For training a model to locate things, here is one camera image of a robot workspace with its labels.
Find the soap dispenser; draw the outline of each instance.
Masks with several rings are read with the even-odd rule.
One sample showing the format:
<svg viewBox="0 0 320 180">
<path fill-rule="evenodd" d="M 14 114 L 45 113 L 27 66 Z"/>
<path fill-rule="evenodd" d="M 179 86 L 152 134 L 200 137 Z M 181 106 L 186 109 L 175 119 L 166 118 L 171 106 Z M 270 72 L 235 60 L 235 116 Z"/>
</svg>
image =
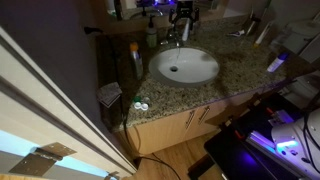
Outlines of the soap dispenser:
<svg viewBox="0 0 320 180">
<path fill-rule="evenodd" d="M 157 29 L 153 25 L 153 22 L 152 22 L 153 17 L 154 17 L 153 15 L 150 15 L 150 22 L 146 29 L 146 34 L 147 34 L 146 40 L 150 48 L 157 46 Z"/>
</svg>

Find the sink drain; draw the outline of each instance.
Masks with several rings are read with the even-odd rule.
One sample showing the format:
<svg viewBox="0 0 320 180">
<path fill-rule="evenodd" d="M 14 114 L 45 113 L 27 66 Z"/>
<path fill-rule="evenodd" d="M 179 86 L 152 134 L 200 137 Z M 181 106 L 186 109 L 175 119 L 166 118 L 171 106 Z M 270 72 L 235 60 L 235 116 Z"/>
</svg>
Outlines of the sink drain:
<svg viewBox="0 0 320 180">
<path fill-rule="evenodd" d="M 170 70 L 171 70 L 172 72 L 177 72 L 177 71 L 178 71 L 178 67 L 177 67 L 177 66 L 172 66 L 172 67 L 170 68 Z"/>
</svg>

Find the white sink basin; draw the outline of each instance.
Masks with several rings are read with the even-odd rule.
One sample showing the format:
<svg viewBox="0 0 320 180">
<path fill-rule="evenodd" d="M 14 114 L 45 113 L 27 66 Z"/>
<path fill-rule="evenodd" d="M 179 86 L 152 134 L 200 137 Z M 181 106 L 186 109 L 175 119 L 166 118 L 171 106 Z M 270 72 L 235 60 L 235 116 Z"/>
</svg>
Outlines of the white sink basin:
<svg viewBox="0 0 320 180">
<path fill-rule="evenodd" d="M 154 56 L 149 63 L 154 79 L 173 87 L 197 87 L 212 81 L 219 72 L 217 61 L 193 48 L 176 48 Z"/>
</svg>

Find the purple light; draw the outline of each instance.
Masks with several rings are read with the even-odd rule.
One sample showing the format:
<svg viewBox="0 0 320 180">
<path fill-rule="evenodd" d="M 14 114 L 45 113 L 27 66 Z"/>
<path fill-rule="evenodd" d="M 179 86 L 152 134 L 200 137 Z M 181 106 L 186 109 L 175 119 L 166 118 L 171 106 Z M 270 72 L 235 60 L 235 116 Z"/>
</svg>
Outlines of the purple light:
<svg viewBox="0 0 320 180">
<path fill-rule="evenodd" d="M 296 141 L 287 141 L 287 142 L 278 143 L 277 147 L 282 148 L 282 147 L 286 147 L 286 146 L 296 146 L 296 145 L 298 145 L 298 143 Z"/>
</svg>

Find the wooden cabinet base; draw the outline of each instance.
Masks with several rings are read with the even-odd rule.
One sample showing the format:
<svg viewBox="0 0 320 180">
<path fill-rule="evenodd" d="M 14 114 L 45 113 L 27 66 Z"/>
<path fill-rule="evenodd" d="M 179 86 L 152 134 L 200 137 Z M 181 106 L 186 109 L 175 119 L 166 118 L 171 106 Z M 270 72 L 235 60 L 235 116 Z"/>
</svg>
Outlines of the wooden cabinet base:
<svg viewBox="0 0 320 180">
<path fill-rule="evenodd" d="M 165 149 L 175 144 L 202 136 L 218 129 L 218 125 L 230 117 L 238 118 L 254 103 L 259 94 L 258 89 L 211 104 L 191 109 L 149 123 L 133 126 L 127 129 L 130 145 L 124 131 L 118 132 L 117 137 L 127 145 L 134 156 L 144 156 Z"/>
</svg>

